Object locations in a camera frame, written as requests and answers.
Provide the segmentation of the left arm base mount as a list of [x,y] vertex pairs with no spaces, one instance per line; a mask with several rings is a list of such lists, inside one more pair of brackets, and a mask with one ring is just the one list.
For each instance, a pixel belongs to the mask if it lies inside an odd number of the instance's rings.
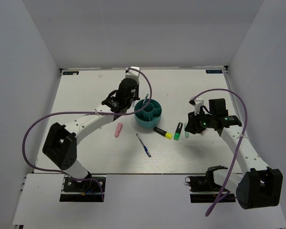
[[61,188],[60,202],[103,202],[106,177],[96,176],[93,178],[97,182],[77,182],[65,177]]

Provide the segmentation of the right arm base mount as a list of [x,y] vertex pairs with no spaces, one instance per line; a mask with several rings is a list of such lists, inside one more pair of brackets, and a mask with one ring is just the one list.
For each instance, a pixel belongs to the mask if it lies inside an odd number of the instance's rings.
[[190,187],[191,203],[213,203],[221,186],[208,183],[206,176],[187,176],[185,183]]

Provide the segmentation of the blue ballpoint pen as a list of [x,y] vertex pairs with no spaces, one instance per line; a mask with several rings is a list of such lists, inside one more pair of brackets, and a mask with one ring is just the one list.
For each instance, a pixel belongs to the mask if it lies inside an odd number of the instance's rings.
[[140,138],[140,136],[139,136],[138,134],[136,134],[136,137],[138,138],[140,144],[141,144],[142,147],[144,148],[144,151],[146,152],[147,156],[148,156],[149,158],[151,158],[152,156],[151,156],[149,150],[147,149],[146,145],[143,143],[143,141],[142,141],[142,139]]

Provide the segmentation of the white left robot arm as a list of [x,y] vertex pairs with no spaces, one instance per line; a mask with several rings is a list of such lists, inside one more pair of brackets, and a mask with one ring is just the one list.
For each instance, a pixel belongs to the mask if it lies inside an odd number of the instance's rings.
[[70,123],[54,123],[47,134],[42,152],[62,171],[75,178],[80,190],[91,186],[91,174],[77,159],[77,145],[88,135],[119,118],[138,100],[139,83],[125,78],[93,111]]

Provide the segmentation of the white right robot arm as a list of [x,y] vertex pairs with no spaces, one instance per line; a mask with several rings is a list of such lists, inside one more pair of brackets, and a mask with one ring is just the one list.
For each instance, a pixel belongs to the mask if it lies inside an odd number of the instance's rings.
[[258,155],[249,139],[242,134],[242,123],[235,115],[229,115],[225,99],[209,100],[209,110],[204,111],[204,101],[192,98],[189,102],[194,111],[188,114],[185,131],[200,134],[206,129],[215,130],[237,154],[236,161],[241,175],[230,175],[225,186],[233,192],[243,209],[274,207],[279,204],[283,175],[272,169]]

